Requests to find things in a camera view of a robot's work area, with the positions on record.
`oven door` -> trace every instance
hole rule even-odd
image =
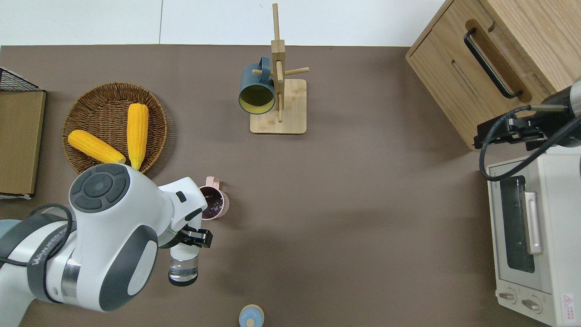
[[[518,163],[491,167],[489,173],[500,175]],[[548,258],[543,252],[544,217],[537,208],[542,204],[536,168],[533,162],[517,176],[490,182],[497,277],[551,294]]]

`wooden base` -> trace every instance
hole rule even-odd
[[[277,106],[262,115],[250,115],[254,134],[303,134],[307,131],[307,81],[285,79],[285,109],[278,122]]]

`brown table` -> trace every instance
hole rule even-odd
[[[308,131],[255,135],[237,103],[239,74],[269,47],[2,47],[0,64],[48,91],[33,200],[0,218],[66,203],[76,177],[64,117],[113,81],[153,92],[172,118],[148,172],[157,184],[224,181],[230,211],[190,287],[167,281],[160,250],[141,294],[108,314],[33,301],[23,326],[238,326],[260,305],[266,326],[540,326],[501,307],[486,183],[457,132],[406,63],[407,48],[287,47],[309,66]],[[489,162],[523,154],[498,145]]]

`black drawer handle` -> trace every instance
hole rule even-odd
[[[494,83],[494,85],[496,86],[496,88],[498,88],[500,93],[507,99],[516,98],[519,95],[521,95],[522,91],[518,91],[517,93],[512,93],[511,91],[508,90],[508,88],[504,85],[503,81],[500,80],[499,76],[496,75],[496,72],[492,69],[490,64],[486,61],[484,56],[482,56],[480,51],[478,51],[478,48],[476,47],[474,42],[472,42],[472,39],[470,39],[470,35],[472,35],[474,32],[476,32],[476,28],[473,28],[466,33],[466,35],[464,36],[464,44],[466,44],[466,47],[468,47],[468,50],[470,50],[470,52],[472,53],[472,55],[474,56],[476,61],[478,61],[478,63],[482,67],[482,69],[484,69],[484,71],[486,72],[486,74],[488,75],[488,77],[490,78],[492,83]]]

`mug handle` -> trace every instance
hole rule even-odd
[[[220,189],[220,180],[214,176],[208,176],[208,177],[206,177],[206,186],[212,186],[216,190],[219,190]]]
[[[270,78],[270,58],[262,56],[260,58],[260,62],[258,63],[259,70],[262,70],[260,74],[259,83],[266,84],[268,82],[268,78]]]

